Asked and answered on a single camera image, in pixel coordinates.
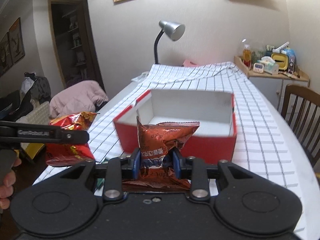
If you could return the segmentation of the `person's left hand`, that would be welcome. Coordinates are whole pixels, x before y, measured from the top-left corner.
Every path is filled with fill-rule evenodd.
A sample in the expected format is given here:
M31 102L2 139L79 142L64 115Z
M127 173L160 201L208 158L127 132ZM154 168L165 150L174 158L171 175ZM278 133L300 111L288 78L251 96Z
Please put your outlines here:
M16 174L11 169L4 177L3 179L3 185L0 187L0 205L2 210L6 210L10 206L10 200L9 197L12 196L14 192L13 185L16 182Z

